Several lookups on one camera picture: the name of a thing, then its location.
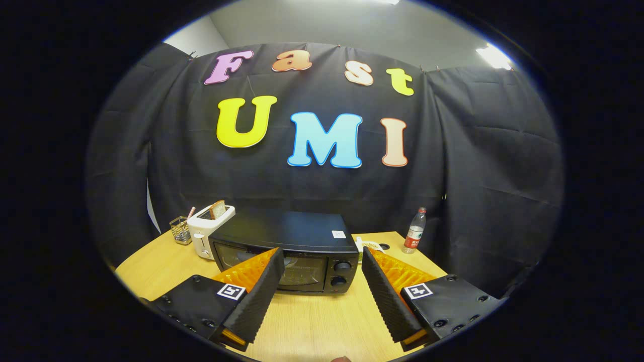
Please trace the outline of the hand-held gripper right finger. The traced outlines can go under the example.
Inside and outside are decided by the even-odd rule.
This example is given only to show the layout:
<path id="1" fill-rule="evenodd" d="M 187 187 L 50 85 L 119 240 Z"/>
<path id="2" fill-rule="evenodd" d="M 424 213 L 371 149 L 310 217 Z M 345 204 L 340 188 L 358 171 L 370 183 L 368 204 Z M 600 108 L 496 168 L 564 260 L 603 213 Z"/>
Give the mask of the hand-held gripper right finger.
<path id="1" fill-rule="evenodd" d="M 455 334 L 504 303 L 458 275 L 434 277 L 380 250 L 364 250 L 362 272 L 392 340 L 405 352 Z"/>

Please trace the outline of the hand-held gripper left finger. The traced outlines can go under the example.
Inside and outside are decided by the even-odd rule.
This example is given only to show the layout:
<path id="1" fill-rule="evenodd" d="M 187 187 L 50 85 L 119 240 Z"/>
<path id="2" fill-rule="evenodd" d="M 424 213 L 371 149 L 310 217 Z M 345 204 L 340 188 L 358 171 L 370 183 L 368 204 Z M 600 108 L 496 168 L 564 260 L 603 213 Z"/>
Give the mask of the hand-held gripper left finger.
<path id="1" fill-rule="evenodd" d="M 284 270 L 277 247 L 215 277 L 192 275 L 154 300 L 139 300 L 200 339 L 244 352 L 255 341 Z"/>

